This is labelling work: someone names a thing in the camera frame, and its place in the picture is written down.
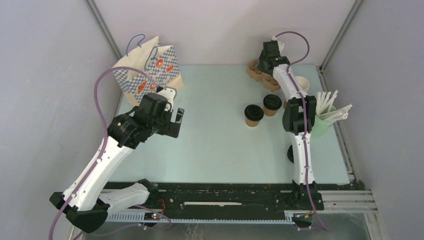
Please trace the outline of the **brown paper cup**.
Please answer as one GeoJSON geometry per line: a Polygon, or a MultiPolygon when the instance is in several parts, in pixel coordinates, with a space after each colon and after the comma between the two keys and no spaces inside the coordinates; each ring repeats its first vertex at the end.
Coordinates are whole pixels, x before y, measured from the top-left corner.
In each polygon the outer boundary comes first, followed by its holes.
{"type": "Polygon", "coordinates": [[[263,112],[265,116],[272,117],[282,107],[282,100],[275,94],[268,94],[263,98],[263,112]]]}
{"type": "Polygon", "coordinates": [[[244,116],[246,125],[254,128],[263,119],[264,111],[260,106],[250,104],[244,109],[244,116]]]}

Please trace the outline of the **black plastic cup lid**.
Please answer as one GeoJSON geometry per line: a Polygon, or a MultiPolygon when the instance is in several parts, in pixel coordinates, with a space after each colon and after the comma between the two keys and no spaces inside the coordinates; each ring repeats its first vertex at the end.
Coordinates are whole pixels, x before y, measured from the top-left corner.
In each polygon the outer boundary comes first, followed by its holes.
{"type": "Polygon", "coordinates": [[[271,111],[279,110],[281,106],[283,105],[281,98],[275,94],[266,95],[263,98],[262,102],[264,107],[266,107],[268,110],[271,110],[271,111]]]}
{"type": "Polygon", "coordinates": [[[263,119],[264,111],[260,106],[256,104],[250,104],[245,107],[244,116],[250,121],[258,122],[263,119]]]}

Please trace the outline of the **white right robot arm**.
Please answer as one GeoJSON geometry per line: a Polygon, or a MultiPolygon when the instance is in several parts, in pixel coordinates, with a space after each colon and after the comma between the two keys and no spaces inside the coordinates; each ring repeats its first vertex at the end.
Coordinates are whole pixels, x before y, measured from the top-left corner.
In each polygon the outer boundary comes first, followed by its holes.
{"type": "Polygon", "coordinates": [[[315,206],[312,196],[317,193],[310,149],[317,100],[301,88],[289,60],[281,56],[277,40],[263,42],[256,67],[262,73],[271,75],[283,91],[287,104],[282,125],[290,133],[294,164],[290,201],[297,209],[310,210],[315,206]]]}

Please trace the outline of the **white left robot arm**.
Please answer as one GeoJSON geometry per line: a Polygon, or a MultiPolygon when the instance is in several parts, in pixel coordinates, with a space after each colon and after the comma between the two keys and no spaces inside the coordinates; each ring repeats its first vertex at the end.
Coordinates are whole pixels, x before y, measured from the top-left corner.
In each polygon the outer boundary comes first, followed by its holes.
{"type": "Polygon", "coordinates": [[[89,234],[121,210],[135,205],[156,206],[158,189],[147,179],[109,193],[102,190],[117,167],[140,143],[154,134],[179,136],[184,109],[178,108],[172,122],[176,95],[177,91],[168,87],[148,93],[138,106],[116,116],[107,128],[106,138],[77,180],[64,192],[51,195],[50,202],[72,225],[89,234]]]}

